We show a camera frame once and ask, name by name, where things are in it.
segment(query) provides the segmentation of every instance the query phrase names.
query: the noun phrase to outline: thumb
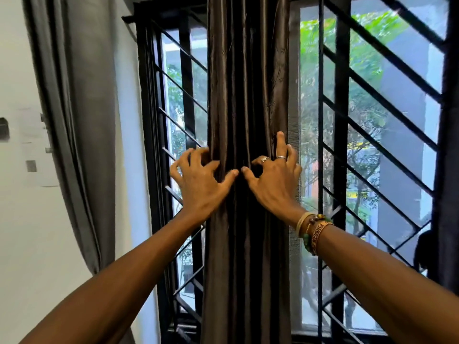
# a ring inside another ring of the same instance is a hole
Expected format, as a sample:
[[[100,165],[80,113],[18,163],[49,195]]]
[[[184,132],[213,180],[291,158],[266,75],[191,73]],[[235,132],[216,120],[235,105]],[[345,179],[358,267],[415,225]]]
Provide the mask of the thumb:
[[[242,173],[244,174],[244,177],[246,178],[246,181],[247,181],[247,184],[249,185],[250,190],[253,192],[258,182],[258,179],[252,173],[252,170],[250,170],[248,167],[243,167]]]
[[[230,191],[231,189],[231,186],[233,185],[236,177],[238,176],[239,174],[239,170],[238,169],[233,169],[231,170],[230,172],[228,172],[225,176],[225,179],[223,180],[223,182],[220,184],[221,187],[223,188],[224,190],[224,194],[225,196],[228,194],[228,192]]]

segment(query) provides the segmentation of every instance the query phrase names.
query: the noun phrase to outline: bracelet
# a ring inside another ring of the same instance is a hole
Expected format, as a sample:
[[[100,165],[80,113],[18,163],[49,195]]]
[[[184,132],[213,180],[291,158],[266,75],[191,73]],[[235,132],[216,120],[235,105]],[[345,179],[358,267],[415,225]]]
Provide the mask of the bracelet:
[[[318,227],[314,230],[314,232],[311,232],[309,231],[310,227],[311,226],[314,226],[314,224],[316,224],[317,222],[319,222],[319,225]],[[312,218],[309,219],[309,223],[306,227],[306,233],[304,233],[300,238],[303,239],[303,244],[304,244],[304,247],[306,248],[306,250],[312,254],[313,256],[316,256],[317,255],[317,240],[318,240],[318,236],[320,235],[320,233],[322,232],[322,230],[324,229],[324,227],[326,225],[329,225],[331,224],[331,220],[329,218],[327,218],[325,215],[323,214],[317,214],[317,215],[313,215]]]
[[[317,255],[317,242],[318,242],[318,237],[320,236],[320,234],[322,233],[322,231],[324,230],[324,228],[326,226],[328,226],[329,224],[332,224],[331,222],[327,222],[327,221],[321,221],[317,228],[314,230],[314,233],[311,237],[311,249],[312,249],[312,254],[314,256]]]
[[[300,229],[301,229],[301,226],[303,225],[303,222],[304,222],[309,216],[311,216],[311,215],[313,215],[313,214],[307,211],[307,212],[305,212],[305,213],[300,217],[300,219],[298,220],[298,223],[296,224],[296,229],[295,229],[296,235],[297,235],[298,237],[300,237]]]

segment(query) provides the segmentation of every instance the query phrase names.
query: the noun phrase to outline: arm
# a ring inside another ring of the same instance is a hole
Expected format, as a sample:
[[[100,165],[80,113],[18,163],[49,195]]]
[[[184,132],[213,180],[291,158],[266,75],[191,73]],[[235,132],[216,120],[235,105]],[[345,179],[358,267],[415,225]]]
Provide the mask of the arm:
[[[21,344],[115,343],[124,335],[164,268],[192,231],[220,205],[238,174],[232,170],[217,183],[213,172],[219,162],[201,165],[201,155],[207,151],[187,150],[171,166],[171,177],[182,191],[181,212],[66,297]]]
[[[282,133],[278,133],[277,144],[277,155],[287,156],[288,152],[287,161],[256,159],[253,163],[263,166],[260,178],[248,168],[242,171],[258,201],[295,227],[306,212],[293,196],[301,167]],[[459,343],[459,298],[453,293],[333,225],[322,231],[317,251],[397,343]]]

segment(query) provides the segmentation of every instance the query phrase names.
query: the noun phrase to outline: finger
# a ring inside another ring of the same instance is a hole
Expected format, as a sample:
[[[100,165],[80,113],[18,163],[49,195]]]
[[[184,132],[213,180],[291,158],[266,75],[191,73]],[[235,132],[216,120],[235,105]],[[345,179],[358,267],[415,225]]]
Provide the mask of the finger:
[[[258,158],[252,160],[252,164],[254,165],[261,165],[262,167],[264,167],[267,163],[269,162],[272,162],[271,159],[267,159],[265,161],[263,161],[263,159],[267,158],[267,156],[259,156]]]
[[[283,132],[277,133],[276,157],[278,156],[287,156],[287,145],[285,144],[285,136]]]
[[[205,166],[205,168],[213,173],[219,166],[220,161],[211,161]]]
[[[242,173],[247,181],[247,184],[249,185],[250,190],[253,192],[258,184],[258,179],[252,173],[252,170],[250,170],[248,167],[243,167]]]
[[[238,169],[233,169],[230,172],[228,172],[225,176],[225,179],[223,182],[220,184],[220,187],[222,189],[222,195],[223,197],[226,197],[228,193],[230,192],[231,186],[233,185],[236,177],[239,174]]]
[[[179,161],[176,160],[175,162],[172,163],[169,173],[171,175],[171,178],[173,178],[175,182],[180,186],[182,183],[182,177],[180,176],[178,166],[179,166]]]
[[[290,169],[294,170],[296,163],[298,162],[298,152],[292,147],[292,145],[287,145],[288,149],[288,159],[287,165]]]
[[[201,165],[202,155],[209,152],[209,147],[200,147],[191,154],[191,166],[198,167]]]
[[[303,171],[303,168],[301,167],[301,165],[296,164],[295,170],[293,171],[293,175],[294,175],[296,181],[298,181],[300,179],[302,171]]]
[[[180,158],[177,160],[179,167],[182,170],[182,173],[185,173],[190,168],[190,163],[188,162],[188,156],[192,153],[194,149],[187,149]]]

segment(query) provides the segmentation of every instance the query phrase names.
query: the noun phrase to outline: dark brown curtain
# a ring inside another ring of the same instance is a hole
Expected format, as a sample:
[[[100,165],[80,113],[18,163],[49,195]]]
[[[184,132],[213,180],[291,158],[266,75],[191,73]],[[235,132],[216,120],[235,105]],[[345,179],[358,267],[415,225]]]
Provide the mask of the dark brown curtain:
[[[275,156],[276,132],[287,134],[289,0],[208,9],[208,140],[222,179]],[[288,229],[242,176],[208,222],[205,255],[202,343],[290,343]]]

